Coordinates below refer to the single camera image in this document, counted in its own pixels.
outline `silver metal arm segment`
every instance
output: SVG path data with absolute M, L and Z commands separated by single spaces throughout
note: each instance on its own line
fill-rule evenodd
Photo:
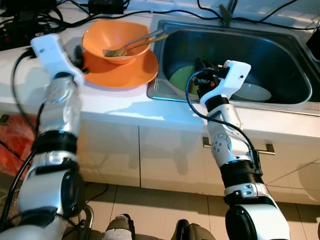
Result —
M 78 87 L 83 75 L 67 58 L 56 34 L 32 41 L 51 83 L 33 144 L 37 154 L 18 195 L 21 222 L 2 232 L 0 240 L 60 240 L 66 220 L 79 214 L 85 203 L 76 157 L 81 111 Z
M 240 129 L 243 125 L 229 98 L 243 84 L 250 66 L 243 62 L 227 61 L 229 74 L 219 85 L 233 89 L 215 88 L 200 99 L 208 108 L 209 117 L 231 123 Z M 231 240 L 289 240 L 289 225 L 275 200 L 271 197 L 254 163 L 248 142 L 236 130 L 213 121 L 208 122 L 212 139 L 211 152 L 220 168 L 225 186 L 224 200 L 230 209 L 225 223 Z

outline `plastic bag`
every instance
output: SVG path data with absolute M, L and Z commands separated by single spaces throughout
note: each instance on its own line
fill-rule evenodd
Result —
M 29 118 L 35 126 L 36 117 L 29 116 Z M 0 144 L 0 172 L 15 176 L 31 152 L 35 136 L 21 115 L 10 116 L 6 123 L 8 126 L 0 125 L 0 140 L 13 149 L 21 159 Z

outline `white countertop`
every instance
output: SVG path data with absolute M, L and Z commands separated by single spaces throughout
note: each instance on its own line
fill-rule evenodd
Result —
M 74 22 L 85 17 L 84 13 L 68 7 L 63 8 L 65 20 Z M 122 21 L 151 26 L 153 15 L 132 15 Z M 72 53 L 86 29 L 92 22 L 60 34 L 65 49 Z M 17 112 L 11 94 L 10 76 L 16 59 L 24 48 L 0 52 L 0 112 Z M 28 112 L 36 113 L 44 99 L 48 76 L 37 59 L 23 60 L 16 72 L 16 88 L 21 102 Z M 155 126 L 190 130 L 205 133 L 206 121 L 195 116 L 183 102 L 150 99 L 147 85 L 131 89 L 111 89 L 86 82 L 80 89 L 82 117 L 85 119 L 139 126 Z M 206 110 L 196 104 L 196 108 Z M 302 114 L 275 112 L 249 108 L 237 108 L 244 130 L 252 138 L 281 141 L 298 141 L 319 144 L 320 117 Z

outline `sink basin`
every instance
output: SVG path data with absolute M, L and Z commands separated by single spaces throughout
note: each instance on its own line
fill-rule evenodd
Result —
M 192 66 L 196 58 L 214 65 L 235 60 L 251 65 L 246 83 L 271 93 L 265 102 L 232 97 L 235 106 L 319 114 L 319 105 L 309 103 L 320 102 L 320 73 L 294 36 L 168 20 L 160 20 L 158 28 L 171 35 L 154 45 L 159 73 L 148 86 L 149 97 L 185 101 L 184 91 L 169 82 L 177 70 Z M 196 95 L 191 99 L 199 101 Z

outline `floor tile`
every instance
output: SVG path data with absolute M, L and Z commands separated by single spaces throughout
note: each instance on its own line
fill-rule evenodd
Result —
M 277 204 L 285 219 L 288 221 L 291 240 L 306 240 L 296 204 L 286 202 L 278 202 Z
M 177 221 L 187 219 L 209 229 L 207 196 L 118 186 L 112 219 L 127 213 L 134 220 L 139 239 L 171 239 Z
M 222 196 L 208 196 L 210 232 L 217 240 L 229 240 L 225 215 L 229 209 Z
M 85 187 L 85 199 L 88 200 L 106 189 L 104 183 L 90 183 Z M 108 190 L 101 196 L 91 200 L 88 205 L 93 209 L 92 229 L 104 233 L 111 219 L 112 208 L 114 205 L 116 185 L 108 186 Z
M 320 223 L 320 205 L 297 204 L 307 240 L 317 240 Z

